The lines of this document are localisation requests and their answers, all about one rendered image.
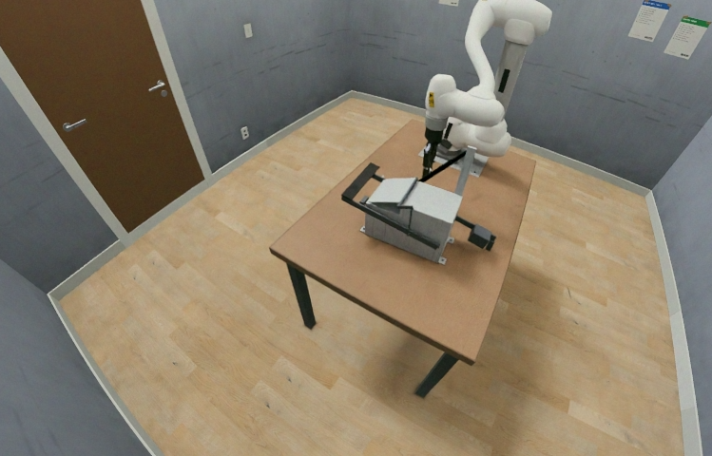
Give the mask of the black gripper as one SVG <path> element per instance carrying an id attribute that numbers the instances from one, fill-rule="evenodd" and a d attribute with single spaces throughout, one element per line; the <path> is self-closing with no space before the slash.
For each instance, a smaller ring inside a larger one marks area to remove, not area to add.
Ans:
<path id="1" fill-rule="evenodd" d="M 424 149 L 424 160 L 423 160 L 423 174 L 422 178 L 430 173 L 430 168 L 433 170 L 433 163 L 435 162 L 435 156 L 437 152 L 437 142 L 442 141 L 444 135 L 444 130 L 434 131 L 426 127 L 425 138 L 428 140 L 427 148 Z M 430 159 L 431 157 L 431 159 Z M 427 168 L 426 168 L 427 167 Z M 427 169 L 427 170 L 426 170 Z"/>

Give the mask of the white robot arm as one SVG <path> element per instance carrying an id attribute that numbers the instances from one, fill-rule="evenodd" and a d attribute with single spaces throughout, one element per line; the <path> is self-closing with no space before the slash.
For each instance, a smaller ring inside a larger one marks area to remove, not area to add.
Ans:
<path id="1" fill-rule="evenodd" d="M 535 0 L 478 1 L 465 44 L 480 86 L 463 92 L 456 89 L 452 76 L 440 74 L 432 78 L 428 89 L 425 125 L 430 130 L 444 130 L 436 157 L 449 161 L 468 146 L 486 157 L 505 156 L 511 143 L 504 120 L 510 98 L 527 47 L 548 31 L 551 14 Z M 495 79 L 481 47 L 481 39 L 491 27 L 504 28 L 506 39 Z"/>

